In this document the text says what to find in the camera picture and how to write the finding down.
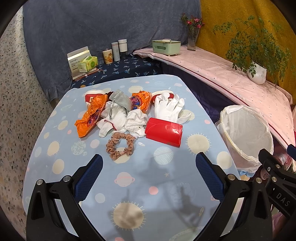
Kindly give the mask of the pink dotted scrunchie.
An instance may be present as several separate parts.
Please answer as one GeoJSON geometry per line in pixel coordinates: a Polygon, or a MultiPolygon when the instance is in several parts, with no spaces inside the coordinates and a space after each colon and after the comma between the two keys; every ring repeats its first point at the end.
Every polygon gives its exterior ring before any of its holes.
{"type": "Polygon", "coordinates": [[[135,137],[129,133],[114,133],[106,144],[106,152],[111,160],[131,156],[134,152],[135,137]]]}

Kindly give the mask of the white sock red trim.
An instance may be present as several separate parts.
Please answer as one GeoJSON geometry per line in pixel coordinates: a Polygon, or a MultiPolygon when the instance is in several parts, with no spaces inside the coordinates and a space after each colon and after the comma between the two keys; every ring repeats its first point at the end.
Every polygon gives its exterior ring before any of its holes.
{"type": "Polygon", "coordinates": [[[104,138],[110,131],[126,132],[126,109],[115,102],[108,101],[100,114],[101,120],[97,123],[99,136],[104,138]]]}

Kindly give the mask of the orange snack wrapper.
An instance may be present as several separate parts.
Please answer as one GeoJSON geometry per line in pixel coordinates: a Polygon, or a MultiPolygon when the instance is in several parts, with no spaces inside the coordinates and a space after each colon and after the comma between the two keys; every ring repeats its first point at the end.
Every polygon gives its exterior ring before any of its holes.
{"type": "Polygon", "coordinates": [[[80,120],[76,120],[78,137],[83,138],[96,126],[100,119],[100,114],[104,110],[108,100],[107,94],[99,94],[90,99],[87,111],[80,120]]]}
{"type": "Polygon", "coordinates": [[[140,109],[143,113],[147,113],[151,104],[152,94],[142,90],[138,93],[133,93],[130,100],[132,103],[132,110],[140,109]]]}

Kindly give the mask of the red white paper cup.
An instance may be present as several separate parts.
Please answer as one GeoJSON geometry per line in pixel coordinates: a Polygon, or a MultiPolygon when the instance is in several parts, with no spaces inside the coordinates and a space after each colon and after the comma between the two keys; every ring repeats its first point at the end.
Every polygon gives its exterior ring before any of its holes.
{"type": "Polygon", "coordinates": [[[155,92],[152,93],[152,99],[151,99],[152,104],[154,104],[156,97],[159,96],[159,95],[162,95],[163,93],[169,93],[170,94],[169,99],[174,98],[174,93],[172,91],[170,91],[170,90],[155,91],[155,92]]]}
{"type": "Polygon", "coordinates": [[[105,92],[103,90],[89,90],[88,92],[86,92],[85,94],[85,103],[86,106],[88,107],[90,105],[91,100],[96,97],[96,96],[101,96],[104,95],[105,92]]]}

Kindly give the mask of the white glove pair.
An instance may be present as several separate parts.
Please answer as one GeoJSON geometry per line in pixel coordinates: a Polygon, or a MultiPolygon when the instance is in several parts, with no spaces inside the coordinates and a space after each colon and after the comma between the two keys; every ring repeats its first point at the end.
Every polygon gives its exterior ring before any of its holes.
{"type": "Polygon", "coordinates": [[[177,124],[184,124],[191,117],[191,113],[186,116],[179,117],[182,111],[185,100],[177,94],[170,98],[171,93],[163,92],[158,94],[154,100],[154,117],[159,120],[169,121],[177,124]]]}

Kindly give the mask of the grey drawstring pouch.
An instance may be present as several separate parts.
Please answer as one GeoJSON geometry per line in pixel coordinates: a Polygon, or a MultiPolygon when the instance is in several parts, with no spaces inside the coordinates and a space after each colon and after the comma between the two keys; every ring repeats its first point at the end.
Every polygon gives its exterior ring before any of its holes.
{"type": "Polygon", "coordinates": [[[123,107],[126,110],[126,113],[129,113],[132,110],[132,102],[130,98],[119,89],[114,91],[110,95],[109,99],[123,107]]]}

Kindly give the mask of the white lined trash bin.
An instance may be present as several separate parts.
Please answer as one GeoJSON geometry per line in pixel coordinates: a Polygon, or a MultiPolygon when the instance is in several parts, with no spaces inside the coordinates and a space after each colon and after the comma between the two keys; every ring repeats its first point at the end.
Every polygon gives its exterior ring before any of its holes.
{"type": "Polygon", "coordinates": [[[230,105],[220,112],[215,123],[240,175],[252,177],[261,163],[262,149],[274,153],[273,136],[268,122],[255,109],[230,105]]]}

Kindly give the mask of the pink bed sheet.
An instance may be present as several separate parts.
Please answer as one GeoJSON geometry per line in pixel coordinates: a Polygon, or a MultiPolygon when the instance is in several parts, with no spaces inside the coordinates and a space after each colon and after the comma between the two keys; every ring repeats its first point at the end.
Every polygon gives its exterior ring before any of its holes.
{"type": "Polygon", "coordinates": [[[268,122],[270,132],[284,148],[295,145],[289,93],[282,88],[268,81],[258,85],[244,72],[234,70],[230,61],[200,48],[189,51],[182,46],[180,53],[174,56],[155,53],[151,48],[136,50],[134,54],[179,68],[199,78],[236,104],[256,109],[268,122]]]}

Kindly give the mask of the light blue planet tablecloth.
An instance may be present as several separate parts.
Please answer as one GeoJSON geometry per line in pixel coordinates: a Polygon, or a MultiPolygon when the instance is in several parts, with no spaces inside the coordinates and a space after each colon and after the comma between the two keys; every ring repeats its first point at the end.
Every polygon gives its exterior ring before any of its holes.
{"type": "Polygon", "coordinates": [[[81,207],[106,240],[193,240],[219,205],[196,167],[196,155],[204,153],[225,173],[237,175],[229,151],[210,117],[180,78],[156,75],[125,78],[68,91],[55,107],[39,134],[29,159],[23,186],[23,207],[29,202],[37,180],[59,181],[86,165],[95,154],[103,169],[81,207]],[[117,159],[107,153],[111,134],[95,127],[80,138],[75,122],[86,112],[90,90],[171,90],[185,105],[181,144],[174,147],[125,134],[115,148],[117,159]]]}

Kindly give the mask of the potted green plant white pot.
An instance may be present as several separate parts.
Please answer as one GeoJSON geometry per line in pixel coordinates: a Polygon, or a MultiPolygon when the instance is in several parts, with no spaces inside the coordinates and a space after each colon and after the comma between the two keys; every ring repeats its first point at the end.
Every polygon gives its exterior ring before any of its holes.
{"type": "Polygon", "coordinates": [[[261,17],[250,15],[246,19],[236,18],[231,22],[215,25],[213,33],[231,36],[226,59],[232,62],[232,68],[250,73],[258,73],[255,67],[263,67],[275,84],[282,82],[286,71],[292,67],[291,51],[279,43],[276,34],[283,27],[272,21],[267,24],[261,17]]]}

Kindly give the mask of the orange pencil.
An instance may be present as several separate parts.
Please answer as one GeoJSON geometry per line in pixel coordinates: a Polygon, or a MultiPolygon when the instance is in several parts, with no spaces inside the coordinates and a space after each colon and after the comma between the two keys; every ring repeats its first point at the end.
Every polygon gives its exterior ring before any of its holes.
{"type": "Polygon", "coordinates": [[[95,69],[92,69],[90,72],[88,72],[88,73],[81,73],[81,74],[79,74],[78,76],[76,76],[76,77],[73,77],[73,81],[78,81],[78,80],[81,80],[82,78],[85,78],[85,77],[88,77],[88,76],[90,76],[90,75],[93,75],[93,74],[95,74],[95,73],[97,73],[97,72],[101,72],[102,71],[102,68],[95,68],[95,69]]]}

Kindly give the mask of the green tissue pack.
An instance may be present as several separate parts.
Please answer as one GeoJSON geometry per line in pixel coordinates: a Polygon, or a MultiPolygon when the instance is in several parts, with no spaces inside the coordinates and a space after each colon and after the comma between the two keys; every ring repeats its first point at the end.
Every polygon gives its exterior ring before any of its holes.
{"type": "Polygon", "coordinates": [[[96,56],[88,56],[78,63],[78,70],[80,73],[87,73],[98,65],[96,56]]]}

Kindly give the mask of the white open cardboard box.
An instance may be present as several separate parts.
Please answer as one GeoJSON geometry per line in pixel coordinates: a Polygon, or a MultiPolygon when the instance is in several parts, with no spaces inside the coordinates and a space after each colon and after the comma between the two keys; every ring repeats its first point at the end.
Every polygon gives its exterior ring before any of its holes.
{"type": "Polygon", "coordinates": [[[91,54],[88,46],[77,49],[67,54],[67,60],[69,63],[73,80],[78,78],[81,75],[78,68],[79,62],[84,60],[86,57],[90,55],[91,54]]]}

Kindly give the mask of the mint green tissue box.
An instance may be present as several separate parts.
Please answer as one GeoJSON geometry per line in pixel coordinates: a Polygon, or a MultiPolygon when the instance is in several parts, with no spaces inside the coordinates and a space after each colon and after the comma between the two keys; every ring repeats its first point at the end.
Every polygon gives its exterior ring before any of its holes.
{"type": "Polygon", "coordinates": [[[153,40],[152,48],[154,53],[173,56],[180,53],[181,42],[171,39],[153,40]]]}

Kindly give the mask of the yellow patterned can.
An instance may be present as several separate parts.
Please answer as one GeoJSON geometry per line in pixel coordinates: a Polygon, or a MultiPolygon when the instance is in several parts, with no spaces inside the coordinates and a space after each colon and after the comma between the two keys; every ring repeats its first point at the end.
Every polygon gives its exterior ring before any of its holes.
{"type": "Polygon", "coordinates": [[[111,49],[105,49],[102,51],[103,57],[104,57],[104,61],[105,63],[111,64],[113,63],[113,54],[112,54],[112,50],[111,49]]]}

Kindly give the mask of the dark blue floral cloth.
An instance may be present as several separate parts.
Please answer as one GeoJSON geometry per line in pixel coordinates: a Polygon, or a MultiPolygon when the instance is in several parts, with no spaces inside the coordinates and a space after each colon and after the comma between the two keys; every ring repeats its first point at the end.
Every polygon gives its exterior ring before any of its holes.
{"type": "Polygon", "coordinates": [[[97,72],[78,81],[73,81],[70,88],[82,88],[111,80],[164,73],[160,61],[153,60],[149,57],[142,58],[138,55],[128,55],[124,60],[119,60],[109,65],[101,64],[98,66],[99,68],[102,68],[101,72],[97,72]]]}

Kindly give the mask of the glass vase red flowers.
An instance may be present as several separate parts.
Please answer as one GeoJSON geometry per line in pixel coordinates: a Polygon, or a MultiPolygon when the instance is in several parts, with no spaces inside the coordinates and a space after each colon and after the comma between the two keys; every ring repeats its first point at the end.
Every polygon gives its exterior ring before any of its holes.
{"type": "Polygon", "coordinates": [[[188,44],[187,50],[196,51],[196,41],[200,32],[201,27],[204,27],[202,18],[191,15],[188,17],[186,14],[182,14],[181,22],[188,29],[188,44]]]}

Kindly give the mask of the white slim bottle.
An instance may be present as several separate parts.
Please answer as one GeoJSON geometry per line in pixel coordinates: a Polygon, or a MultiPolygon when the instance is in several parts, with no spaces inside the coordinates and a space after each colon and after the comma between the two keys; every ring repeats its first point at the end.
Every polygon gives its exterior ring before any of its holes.
{"type": "Polygon", "coordinates": [[[112,53],[113,53],[114,61],[117,62],[120,60],[120,52],[119,52],[118,42],[111,43],[111,46],[112,46],[112,53]]]}

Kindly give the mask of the blue grey blanket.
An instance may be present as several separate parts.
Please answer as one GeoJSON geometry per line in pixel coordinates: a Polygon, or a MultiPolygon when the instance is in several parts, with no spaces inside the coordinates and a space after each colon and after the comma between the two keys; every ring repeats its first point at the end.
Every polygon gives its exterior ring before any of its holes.
{"type": "Polygon", "coordinates": [[[68,53],[87,47],[103,63],[103,50],[121,39],[129,52],[166,38],[185,44],[183,14],[200,18],[200,1],[27,1],[23,31],[39,84],[53,100],[70,89],[68,53]]]}

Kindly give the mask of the white lidded jar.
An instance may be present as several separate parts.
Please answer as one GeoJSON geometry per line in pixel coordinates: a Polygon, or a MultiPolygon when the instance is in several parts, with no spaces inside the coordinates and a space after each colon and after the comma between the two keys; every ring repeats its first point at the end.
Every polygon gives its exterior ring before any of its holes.
{"type": "Polygon", "coordinates": [[[118,46],[119,46],[119,52],[123,53],[123,52],[128,51],[127,40],[126,39],[118,40],[118,46]]]}

